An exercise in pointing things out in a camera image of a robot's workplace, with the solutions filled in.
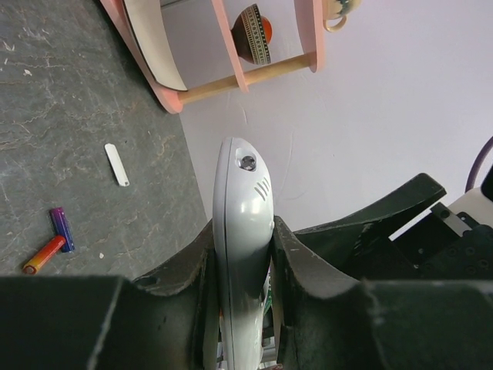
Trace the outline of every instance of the wooden dowel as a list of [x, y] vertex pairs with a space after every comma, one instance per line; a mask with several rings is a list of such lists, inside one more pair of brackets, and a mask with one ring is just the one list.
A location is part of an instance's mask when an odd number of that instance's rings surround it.
[[[298, 69], [310, 66], [309, 55], [303, 54], [290, 59], [283, 60], [268, 66], [253, 69], [245, 72], [245, 80], [248, 85], [256, 82], [272, 79], [289, 72], [297, 71]], [[178, 92], [178, 99], [182, 104], [195, 102], [197, 100], [209, 98], [225, 91], [238, 87], [238, 82], [235, 76], [229, 76], [224, 79], [206, 83], [198, 87], [194, 87], [188, 91]]]

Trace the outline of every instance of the white wall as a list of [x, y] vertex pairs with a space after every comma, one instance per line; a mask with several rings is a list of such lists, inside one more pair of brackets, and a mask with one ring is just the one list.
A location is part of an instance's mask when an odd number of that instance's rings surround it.
[[[225, 1], [231, 24], [251, 4]], [[273, 25], [273, 61], [299, 54], [293, 6], [258, 4]], [[233, 73], [210, 2], [164, 12], [188, 86]], [[262, 153], [276, 214], [295, 230], [343, 217], [420, 172], [446, 187], [449, 204], [493, 135], [492, 15], [493, 2], [479, 0], [366, 0], [342, 31], [326, 34], [323, 71], [186, 106], [181, 120], [207, 215], [225, 136]]]

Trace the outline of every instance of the bowl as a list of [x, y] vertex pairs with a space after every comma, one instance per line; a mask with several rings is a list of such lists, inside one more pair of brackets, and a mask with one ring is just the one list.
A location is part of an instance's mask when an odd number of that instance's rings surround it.
[[272, 39], [272, 25], [267, 18], [260, 15], [257, 4], [249, 6], [238, 15], [231, 34], [238, 56], [253, 64], [270, 63], [267, 44]]

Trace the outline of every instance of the pink shelf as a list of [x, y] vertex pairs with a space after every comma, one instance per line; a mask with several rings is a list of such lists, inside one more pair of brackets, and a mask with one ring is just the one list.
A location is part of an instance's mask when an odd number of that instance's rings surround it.
[[126, 46], [129, 48], [133, 55], [133, 58], [137, 61], [140, 69], [142, 70], [147, 82], [150, 84], [154, 93], [157, 96], [159, 102], [163, 105], [169, 113], [179, 113], [183, 109], [183, 104], [178, 99], [178, 92], [167, 89], [156, 82], [153, 74], [147, 68], [147, 64], [139, 51], [139, 48], [133, 41], [132, 33], [129, 30], [129, 25], [126, 21], [125, 10], [123, 8], [122, 0], [101, 0], [102, 6], [104, 6], [106, 12], [111, 18], [113, 24], [125, 41]]
[[223, 0], [212, 0], [212, 2], [221, 33], [223, 34], [224, 43], [226, 44], [226, 49], [230, 56], [231, 64], [233, 65], [236, 81], [238, 82], [240, 90], [244, 93], [248, 93], [247, 80], [243, 74], [243, 68], [241, 68], [240, 57], [236, 52], [236, 46], [234, 45], [233, 36], [231, 35], [231, 28], [228, 23], [228, 17], [226, 14], [226, 9], [224, 8]]
[[325, 65], [323, 0], [294, 0], [294, 11], [298, 24], [303, 53], [310, 56], [312, 72], [320, 71]]

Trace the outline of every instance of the purple battery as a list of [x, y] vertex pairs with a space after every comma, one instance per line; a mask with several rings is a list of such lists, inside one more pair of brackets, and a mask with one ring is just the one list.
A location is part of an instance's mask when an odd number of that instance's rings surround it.
[[52, 217], [53, 226], [55, 227], [55, 232], [57, 235], [61, 235], [67, 241], [62, 247], [61, 251], [72, 252], [75, 250], [74, 240], [72, 239], [72, 234], [69, 229], [69, 222], [65, 218], [65, 212], [62, 207], [53, 208], [49, 211], [49, 215]]

